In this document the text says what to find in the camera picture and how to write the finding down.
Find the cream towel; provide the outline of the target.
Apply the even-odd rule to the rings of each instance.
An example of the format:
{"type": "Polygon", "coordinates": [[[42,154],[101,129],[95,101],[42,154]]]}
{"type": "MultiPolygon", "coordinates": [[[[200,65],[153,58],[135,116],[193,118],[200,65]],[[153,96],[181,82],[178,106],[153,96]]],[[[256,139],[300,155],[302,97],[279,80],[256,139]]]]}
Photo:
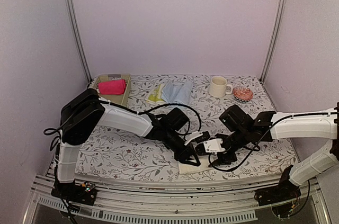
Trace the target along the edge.
{"type": "Polygon", "coordinates": [[[179,174],[180,175],[196,174],[204,171],[209,171],[212,169],[212,167],[209,167],[208,156],[199,157],[199,161],[200,161],[199,166],[182,164],[178,162],[179,174]]]}

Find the pink towel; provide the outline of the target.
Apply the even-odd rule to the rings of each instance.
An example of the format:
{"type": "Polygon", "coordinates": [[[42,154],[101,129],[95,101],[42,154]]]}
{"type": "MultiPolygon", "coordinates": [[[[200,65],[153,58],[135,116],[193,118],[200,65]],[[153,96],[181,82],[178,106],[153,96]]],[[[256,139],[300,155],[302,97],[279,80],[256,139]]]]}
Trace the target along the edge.
{"type": "Polygon", "coordinates": [[[99,92],[105,95],[120,95],[125,92],[126,81],[124,79],[111,80],[98,84],[99,92]]]}

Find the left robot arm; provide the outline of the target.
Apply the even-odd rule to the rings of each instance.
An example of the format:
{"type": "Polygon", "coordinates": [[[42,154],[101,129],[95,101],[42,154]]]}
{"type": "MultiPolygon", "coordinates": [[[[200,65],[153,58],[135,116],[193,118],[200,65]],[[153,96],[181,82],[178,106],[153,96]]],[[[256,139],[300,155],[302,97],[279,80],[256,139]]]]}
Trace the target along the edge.
{"type": "Polygon", "coordinates": [[[75,185],[75,168],[79,150],[96,126],[107,126],[134,135],[157,140],[171,150],[181,164],[200,166],[191,143],[178,133],[189,122],[181,103],[171,103],[167,114],[155,115],[151,110],[137,112],[99,97],[94,89],[86,89],[67,103],[60,113],[60,134],[55,178],[58,191],[68,200],[75,199],[79,189],[75,185]]]}

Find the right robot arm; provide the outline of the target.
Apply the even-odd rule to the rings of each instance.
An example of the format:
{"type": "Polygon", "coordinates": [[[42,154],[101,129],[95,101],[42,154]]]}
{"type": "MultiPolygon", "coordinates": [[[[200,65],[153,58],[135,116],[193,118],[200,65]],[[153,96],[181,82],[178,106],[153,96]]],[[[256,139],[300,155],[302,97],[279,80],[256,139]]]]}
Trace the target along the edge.
{"type": "Polygon", "coordinates": [[[319,150],[283,171],[279,185],[274,188],[274,196],[279,201],[286,200],[307,180],[338,165],[337,106],[306,113],[265,111],[253,119],[238,105],[232,105],[219,119],[231,134],[203,143],[208,155],[215,154],[218,157],[216,162],[209,163],[214,169],[221,165],[223,154],[233,154],[250,142],[258,146],[260,142],[285,139],[327,140],[319,150]]]}

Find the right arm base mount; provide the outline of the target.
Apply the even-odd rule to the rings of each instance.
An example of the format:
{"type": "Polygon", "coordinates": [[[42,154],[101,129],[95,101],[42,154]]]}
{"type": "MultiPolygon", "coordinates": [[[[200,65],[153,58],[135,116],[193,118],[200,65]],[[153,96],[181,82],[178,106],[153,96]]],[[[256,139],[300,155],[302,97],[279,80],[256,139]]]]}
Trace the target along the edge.
{"type": "Polygon", "coordinates": [[[254,199],[259,206],[270,205],[279,219],[290,218],[299,204],[301,192],[294,185],[275,185],[255,191],[254,199]]]}

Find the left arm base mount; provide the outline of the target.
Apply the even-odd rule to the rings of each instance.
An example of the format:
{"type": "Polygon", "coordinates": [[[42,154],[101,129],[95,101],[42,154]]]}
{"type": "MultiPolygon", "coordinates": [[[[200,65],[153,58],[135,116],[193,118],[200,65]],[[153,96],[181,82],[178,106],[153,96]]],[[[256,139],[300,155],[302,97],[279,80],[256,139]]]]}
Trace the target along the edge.
{"type": "Polygon", "coordinates": [[[59,183],[53,185],[51,195],[65,201],[93,206],[97,196],[97,189],[72,183],[59,183]]]}

